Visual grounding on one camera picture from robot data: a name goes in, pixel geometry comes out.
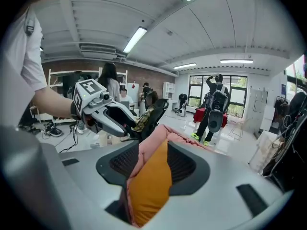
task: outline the woman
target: woman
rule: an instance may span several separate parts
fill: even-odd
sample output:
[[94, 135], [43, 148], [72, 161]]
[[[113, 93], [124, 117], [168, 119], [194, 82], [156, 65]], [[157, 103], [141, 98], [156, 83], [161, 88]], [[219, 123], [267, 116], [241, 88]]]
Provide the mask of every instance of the woman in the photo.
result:
[[137, 119], [136, 126], [134, 128], [132, 128], [133, 131], [135, 131], [135, 132], [142, 132], [142, 130], [144, 129], [146, 123], [148, 122], [150, 114], [155, 109], [154, 103], [158, 99], [159, 98], [158, 98], [158, 94], [157, 94], [156, 91], [151, 91], [151, 92], [147, 93], [145, 101], [146, 101], [146, 103], [148, 105], [148, 109], [147, 109], [147, 111], [142, 116], [140, 116], [140, 118]]
[[116, 66], [111, 62], [107, 62], [102, 69], [102, 73], [98, 78], [98, 83], [106, 88], [114, 101], [120, 102], [119, 83], [117, 81]]

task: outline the plaid shirt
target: plaid shirt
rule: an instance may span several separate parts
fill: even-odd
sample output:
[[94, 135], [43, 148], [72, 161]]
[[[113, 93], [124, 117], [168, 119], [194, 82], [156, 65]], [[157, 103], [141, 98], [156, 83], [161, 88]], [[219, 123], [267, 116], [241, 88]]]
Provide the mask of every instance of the plaid shirt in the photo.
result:
[[145, 124], [147, 123], [149, 117], [150, 117], [150, 114], [152, 113], [152, 111], [155, 109], [155, 106], [150, 106], [147, 111], [142, 115], [140, 116], [140, 118], [136, 121], [136, 126], [134, 128], [132, 128], [133, 131], [136, 131], [136, 132], [142, 132], [142, 130], [144, 129], [145, 127]]

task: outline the black wristband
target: black wristband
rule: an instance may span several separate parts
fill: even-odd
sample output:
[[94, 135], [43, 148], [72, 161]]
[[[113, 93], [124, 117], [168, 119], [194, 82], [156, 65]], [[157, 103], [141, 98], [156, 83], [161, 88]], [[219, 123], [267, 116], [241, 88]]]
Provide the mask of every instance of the black wristband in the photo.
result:
[[77, 107], [74, 101], [71, 103], [71, 117], [75, 120], [81, 120], [77, 114]]

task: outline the white ceiling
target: white ceiling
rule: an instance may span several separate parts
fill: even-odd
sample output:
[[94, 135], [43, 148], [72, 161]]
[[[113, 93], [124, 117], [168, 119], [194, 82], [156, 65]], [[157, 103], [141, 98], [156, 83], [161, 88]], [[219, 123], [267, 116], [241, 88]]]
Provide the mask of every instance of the white ceiling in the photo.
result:
[[[305, 48], [278, 0], [46, 0], [35, 11], [43, 31], [43, 61], [85, 58], [80, 44], [95, 43], [114, 47], [122, 62], [160, 70], [196, 62], [188, 69], [250, 67], [275, 75]], [[139, 26], [148, 32], [123, 55]], [[254, 63], [220, 64], [228, 58]]]

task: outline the orange fabric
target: orange fabric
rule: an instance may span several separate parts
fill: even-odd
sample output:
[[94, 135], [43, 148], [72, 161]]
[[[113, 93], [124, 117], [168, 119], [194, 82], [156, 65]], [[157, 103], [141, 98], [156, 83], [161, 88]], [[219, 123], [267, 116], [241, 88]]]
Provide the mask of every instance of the orange fabric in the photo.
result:
[[138, 226], [146, 224], [168, 201], [171, 185], [166, 139], [129, 185], [134, 219]]

